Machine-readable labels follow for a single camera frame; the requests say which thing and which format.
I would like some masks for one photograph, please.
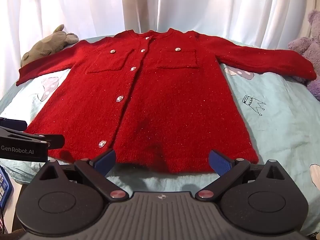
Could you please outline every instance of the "blue calculator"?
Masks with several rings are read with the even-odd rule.
[[[4,168],[0,166],[0,205],[3,212],[5,210],[5,204],[10,198],[12,192],[13,186],[9,176]]]

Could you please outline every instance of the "purple plush toy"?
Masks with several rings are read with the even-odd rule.
[[[302,37],[291,41],[288,48],[298,52],[313,64],[317,78],[306,85],[307,89],[320,101],[320,12],[313,10],[308,15],[308,21],[311,25],[312,38]],[[305,80],[298,77],[295,77],[295,80],[305,83]]]

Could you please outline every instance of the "plush toy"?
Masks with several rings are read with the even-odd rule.
[[[67,34],[62,31],[63,29],[64,25],[61,24],[51,35],[45,37],[41,41],[38,41],[29,52],[23,55],[20,66],[23,67],[36,59],[54,54],[62,50],[67,45],[74,44],[79,41],[77,35],[73,33]]]
[[[291,41],[288,48],[298,52],[309,60],[317,74],[316,80],[306,82],[305,80],[294,77],[298,82],[304,83],[307,89],[320,101],[320,12],[313,10],[308,15],[311,25],[312,38],[302,37]]]

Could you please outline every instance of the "knitted garment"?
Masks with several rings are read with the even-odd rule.
[[[71,68],[26,132],[63,134],[65,146],[49,155],[68,162],[113,148],[117,162],[161,172],[212,171],[211,149],[257,163],[220,62],[316,78],[312,64],[290,50],[242,47],[194,31],[125,31],[19,70],[17,85]]]

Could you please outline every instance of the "gray ribbed panel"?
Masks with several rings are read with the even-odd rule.
[[[263,240],[232,227],[212,203],[193,199],[188,192],[135,193],[132,199],[113,203],[92,227],[55,240]],[[44,240],[26,233],[21,240]],[[272,240],[302,240],[294,232]]]

